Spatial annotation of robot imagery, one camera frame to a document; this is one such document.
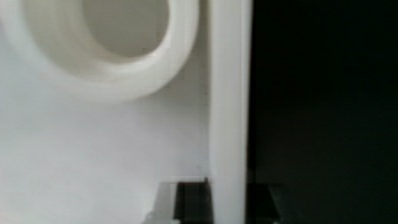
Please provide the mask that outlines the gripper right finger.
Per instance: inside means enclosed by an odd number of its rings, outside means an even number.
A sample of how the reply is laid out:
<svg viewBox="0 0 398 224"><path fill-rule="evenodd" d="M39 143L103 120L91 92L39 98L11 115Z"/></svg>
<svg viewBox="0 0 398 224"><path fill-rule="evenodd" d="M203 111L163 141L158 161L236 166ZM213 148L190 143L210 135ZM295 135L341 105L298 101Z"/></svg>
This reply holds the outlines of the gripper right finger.
<svg viewBox="0 0 398 224"><path fill-rule="evenodd" d="M279 184L249 185L247 224L293 224L288 192Z"/></svg>

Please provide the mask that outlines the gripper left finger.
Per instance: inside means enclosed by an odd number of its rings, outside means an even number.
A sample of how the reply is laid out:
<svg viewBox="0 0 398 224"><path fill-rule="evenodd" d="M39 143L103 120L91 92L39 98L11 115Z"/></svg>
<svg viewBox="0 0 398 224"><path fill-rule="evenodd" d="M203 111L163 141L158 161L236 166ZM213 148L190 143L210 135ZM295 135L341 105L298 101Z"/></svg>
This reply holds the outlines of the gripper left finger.
<svg viewBox="0 0 398 224"><path fill-rule="evenodd" d="M211 184L206 177L163 182L142 224L213 224Z"/></svg>

